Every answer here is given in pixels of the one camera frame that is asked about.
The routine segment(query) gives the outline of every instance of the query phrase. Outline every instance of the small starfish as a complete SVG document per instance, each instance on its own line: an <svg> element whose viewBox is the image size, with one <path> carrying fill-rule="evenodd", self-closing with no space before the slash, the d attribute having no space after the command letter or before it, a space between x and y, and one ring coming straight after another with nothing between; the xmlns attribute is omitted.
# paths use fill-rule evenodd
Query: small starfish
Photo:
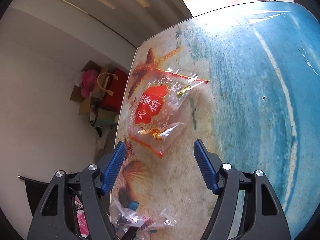
<svg viewBox="0 0 320 240"><path fill-rule="evenodd" d="M145 63L138 65L133 71L133 76L138 76L138 79L130 88L128 99L132 96L133 92L136 88L140 85L141 81L143 80L144 76L147 75L151 70L154 70L160 66L161 63L166 61L167 59L171 58L173 55L178 53L182 47L178 47L169 53L165 54L162 57L156 58L153 48L150 48L147 55L147 60Z"/></svg>

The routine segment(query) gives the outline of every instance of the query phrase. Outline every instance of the crumpled clear plastic wrapper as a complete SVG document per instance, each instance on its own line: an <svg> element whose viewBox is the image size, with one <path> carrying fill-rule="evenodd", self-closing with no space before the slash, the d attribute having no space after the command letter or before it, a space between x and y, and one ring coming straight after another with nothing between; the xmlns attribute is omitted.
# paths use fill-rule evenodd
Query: crumpled clear plastic wrapper
<svg viewBox="0 0 320 240"><path fill-rule="evenodd" d="M171 69L155 69L145 80L143 93L132 106L128 123L129 137L158 157L177 139L188 118L180 114L186 97L196 98L208 80Z"/></svg>
<svg viewBox="0 0 320 240"><path fill-rule="evenodd" d="M150 240L157 229L174 227L177 222L164 209L157 217L143 216L130 208L123 208L119 201L112 200L109 206L111 224L119 238L124 236L130 227L139 228L135 240Z"/></svg>

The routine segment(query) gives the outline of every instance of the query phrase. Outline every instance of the table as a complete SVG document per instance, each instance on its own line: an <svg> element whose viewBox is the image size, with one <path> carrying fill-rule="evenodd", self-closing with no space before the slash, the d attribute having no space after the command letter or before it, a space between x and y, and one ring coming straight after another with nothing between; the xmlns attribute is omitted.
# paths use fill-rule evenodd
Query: table
<svg viewBox="0 0 320 240"><path fill-rule="evenodd" d="M112 198L123 206L139 202L137 211L145 215L167 208L178 224L158 230L152 239L200 239L209 221L216 197L193 155L198 138L240 171L262 169L292 238L303 229L320 201L315 172L320 164L319 34L317 20L302 6L268 1L194 17L139 46L116 136L116 143L126 142L127 157ZM192 100L185 104L183 114L193 120L163 159L127 136L128 96L137 79L133 73L143 78L151 58L161 59L157 67L210 79L211 95L196 105ZM143 91L139 82L134 86L133 95ZM240 206L230 236L237 233Z"/></svg>

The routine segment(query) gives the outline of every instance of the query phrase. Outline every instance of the bag handle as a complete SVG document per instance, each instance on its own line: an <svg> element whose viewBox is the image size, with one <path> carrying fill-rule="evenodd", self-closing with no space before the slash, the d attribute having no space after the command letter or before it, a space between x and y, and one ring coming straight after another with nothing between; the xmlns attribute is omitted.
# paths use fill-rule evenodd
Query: bag handle
<svg viewBox="0 0 320 240"><path fill-rule="evenodd" d="M99 82L99 78L100 78L102 75L106 75L106 74L112 75L115 80L118 80L118 76L117 76L116 74L112 74L112 73L109 73L109 72L104 72L104 73L101 73L101 74L97 77L97 85L98 85L98 87L99 87L102 91L107 92L110 96L113 96L113 91L111 91L111 90L106 90L106 86L107 86L108 81L109 81L109 76L107 77L106 82L104 83L104 87L102 87L102 86L100 85L100 82Z"/></svg>

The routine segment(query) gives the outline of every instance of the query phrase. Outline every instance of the white wave line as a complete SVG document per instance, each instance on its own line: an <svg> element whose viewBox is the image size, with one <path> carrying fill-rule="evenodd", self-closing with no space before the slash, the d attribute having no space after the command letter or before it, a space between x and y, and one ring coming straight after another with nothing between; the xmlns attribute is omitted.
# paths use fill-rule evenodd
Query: white wave line
<svg viewBox="0 0 320 240"><path fill-rule="evenodd" d="M290 101L290 96L289 96L289 90L287 88L287 86L284 83L281 71L278 67L278 64L275 60L275 58L273 57L269 47L267 46L267 44L265 43L265 41L263 40L263 38L260 36L260 34L257 32L257 30L255 28L252 28L254 31L254 34L257 36L257 38L259 39L263 49L265 50L277 76L278 79L281 83L281 87L282 90L284 92L284 96L285 96L285 100L287 101L287 108L288 108L288 113L289 113L289 121L292 127L292 136L294 136L295 141L291 147L291 154L290 154L290 163L289 163L289 176L288 176L288 184L287 184L287 188L286 188L286 192L285 192L285 196L284 196L284 203L283 203L283 210L285 211L285 209L287 208L287 204L288 204L288 199L291 193L291 186L292 186L292 182L293 182L293 175L294 175L294 171L296 169L296 160L297 160L297 130L296 130L296 124L294 122L294 118L293 118L293 108L292 108L292 104Z"/></svg>

